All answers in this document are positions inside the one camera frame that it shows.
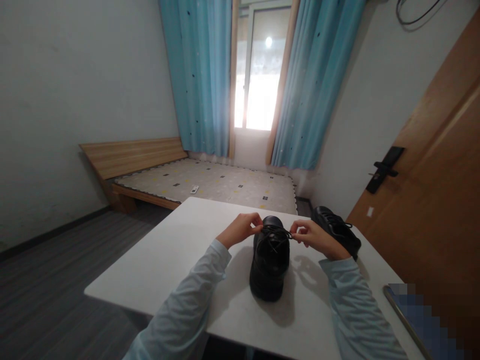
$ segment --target wooden door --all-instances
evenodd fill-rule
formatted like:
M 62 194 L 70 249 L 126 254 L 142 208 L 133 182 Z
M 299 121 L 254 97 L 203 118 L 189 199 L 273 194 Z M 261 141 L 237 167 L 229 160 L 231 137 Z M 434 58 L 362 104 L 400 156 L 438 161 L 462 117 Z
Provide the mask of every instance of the wooden door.
M 450 337 L 478 347 L 480 11 L 393 145 L 405 148 L 393 167 L 399 175 L 376 194 L 364 191 L 347 220 L 424 294 Z

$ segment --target wooden headboard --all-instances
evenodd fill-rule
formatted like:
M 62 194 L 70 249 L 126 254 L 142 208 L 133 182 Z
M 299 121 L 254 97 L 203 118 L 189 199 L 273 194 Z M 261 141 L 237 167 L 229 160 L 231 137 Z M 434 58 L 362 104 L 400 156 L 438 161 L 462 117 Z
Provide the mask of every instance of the wooden headboard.
M 104 180 L 188 157 L 179 137 L 89 143 L 80 147 Z

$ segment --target window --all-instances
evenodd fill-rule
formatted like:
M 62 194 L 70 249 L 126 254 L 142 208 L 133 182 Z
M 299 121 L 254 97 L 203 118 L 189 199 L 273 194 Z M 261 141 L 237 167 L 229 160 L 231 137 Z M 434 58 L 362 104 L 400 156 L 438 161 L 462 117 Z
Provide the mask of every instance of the window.
M 235 127 L 270 130 L 274 119 L 291 0 L 240 6 Z

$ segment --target black leather shoe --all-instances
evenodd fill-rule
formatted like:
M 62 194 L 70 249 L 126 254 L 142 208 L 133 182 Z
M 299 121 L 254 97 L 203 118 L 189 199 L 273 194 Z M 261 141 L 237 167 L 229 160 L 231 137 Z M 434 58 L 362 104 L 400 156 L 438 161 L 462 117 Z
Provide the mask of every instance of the black leather shoe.
M 311 219 L 337 240 L 357 261 L 362 242 L 350 230 L 352 224 L 346 223 L 340 216 L 335 215 L 325 206 L 316 207 L 311 214 Z
M 290 264 L 291 238 L 278 217 L 263 219 L 263 229 L 253 238 L 250 269 L 250 290 L 257 298 L 275 302 L 282 296 Z

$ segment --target mattress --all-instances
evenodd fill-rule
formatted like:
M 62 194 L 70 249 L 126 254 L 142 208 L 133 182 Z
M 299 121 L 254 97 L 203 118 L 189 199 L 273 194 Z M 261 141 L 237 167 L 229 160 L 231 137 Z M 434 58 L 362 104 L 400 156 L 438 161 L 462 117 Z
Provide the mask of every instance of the mattress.
M 187 158 L 113 181 L 177 203 L 193 196 L 297 215 L 292 178 L 265 171 Z M 199 186 L 198 191 L 190 194 L 194 185 Z

